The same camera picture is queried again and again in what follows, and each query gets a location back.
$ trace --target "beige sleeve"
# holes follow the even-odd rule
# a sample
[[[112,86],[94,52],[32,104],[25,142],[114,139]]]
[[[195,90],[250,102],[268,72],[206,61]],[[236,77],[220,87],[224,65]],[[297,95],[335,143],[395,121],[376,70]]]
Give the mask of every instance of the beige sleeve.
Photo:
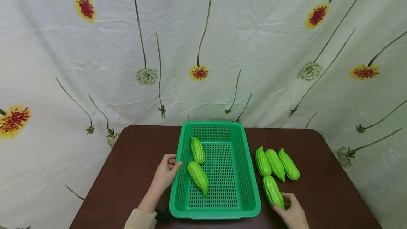
[[[124,229],[154,229],[157,223],[155,220],[156,215],[156,212],[146,213],[139,209],[134,209],[126,221]]]

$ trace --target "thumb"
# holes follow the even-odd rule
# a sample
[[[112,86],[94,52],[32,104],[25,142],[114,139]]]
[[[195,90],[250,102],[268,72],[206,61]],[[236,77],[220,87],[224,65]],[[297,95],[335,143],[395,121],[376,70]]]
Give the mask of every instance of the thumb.
[[[281,218],[282,218],[282,216],[284,216],[284,211],[285,211],[285,210],[283,210],[282,208],[280,208],[278,205],[273,204],[273,210],[274,210],[279,216],[281,216]]]
[[[181,167],[181,165],[182,165],[182,161],[177,162],[177,163],[174,165],[174,167],[171,169],[171,173],[172,173],[173,175],[176,175],[176,173],[178,172],[178,170],[179,170],[179,168]]]

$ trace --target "basket rim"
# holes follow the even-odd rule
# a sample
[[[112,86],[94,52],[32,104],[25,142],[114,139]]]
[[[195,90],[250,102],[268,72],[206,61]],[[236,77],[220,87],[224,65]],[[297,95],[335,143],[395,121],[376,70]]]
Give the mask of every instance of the basket rim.
[[[188,125],[237,125],[242,133],[242,138],[246,140],[247,143],[247,137],[246,137],[246,132],[244,131],[244,127],[242,124],[238,122],[226,122],[226,121],[190,121],[190,122],[185,122],[182,127],[181,127],[181,132],[179,135],[179,141],[178,141],[178,148],[177,148],[177,158],[176,158],[176,163],[180,161],[180,156],[178,154],[181,153],[182,150],[182,142],[183,142],[183,136],[185,134],[185,129],[187,128]],[[212,215],[211,217],[208,217],[207,213],[208,211],[180,211],[177,210],[175,207],[175,201],[176,201],[176,191],[177,191],[177,185],[178,185],[178,173],[176,174],[172,184],[171,184],[171,194],[170,194],[170,200],[169,200],[169,210],[175,218],[190,218],[193,220],[236,220],[236,219],[241,219],[241,218],[252,218],[257,215],[259,215],[260,210],[261,210],[261,201],[260,201],[260,194],[259,194],[259,187],[257,185],[257,181],[255,178],[255,172],[253,168],[253,162],[252,162],[252,156],[249,151],[249,147],[247,145],[244,146],[244,150],[246,153],[250,154],[249,157],[246,156],[246,159],[248,160],[249,164],[249,174],[250,174],[250,179],[252,182],[252,189],[253,189],[253,195],[254,195],[254,200],[255,200],[255,208],[253,210],[246,210],[246,211],[211,211]]]

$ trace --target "brown table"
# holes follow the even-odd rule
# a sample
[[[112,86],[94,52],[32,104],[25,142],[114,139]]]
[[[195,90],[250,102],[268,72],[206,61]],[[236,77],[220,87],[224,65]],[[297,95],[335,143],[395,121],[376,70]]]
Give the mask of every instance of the brown table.
[[[126,127],[102,167],[70,229],[121,229],[153,179],[165,153],[176,153],[181,127],[131,125]],[[246,128],[252,161],[259,146],[284,148],[300,170],[298,181],[277,181],[282,192],[295,193],[311,229],[379,229],[359,192],[326,145],[311,129]],[[192,221],[171,218],[156,228],[286,228],[267,203],[257,172],[262,210],[239,221]],[[167,189],[158,203],[169,203]]]

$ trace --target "fabric backdrop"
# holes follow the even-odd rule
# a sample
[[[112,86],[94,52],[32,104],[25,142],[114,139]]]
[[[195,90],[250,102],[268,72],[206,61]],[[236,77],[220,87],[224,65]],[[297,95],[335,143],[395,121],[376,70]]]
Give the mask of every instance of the fabric backdrop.
[[[187,120],[315,129],[407,228],[405,0],[0,4],[4,228],[69,228],[124,127]]]

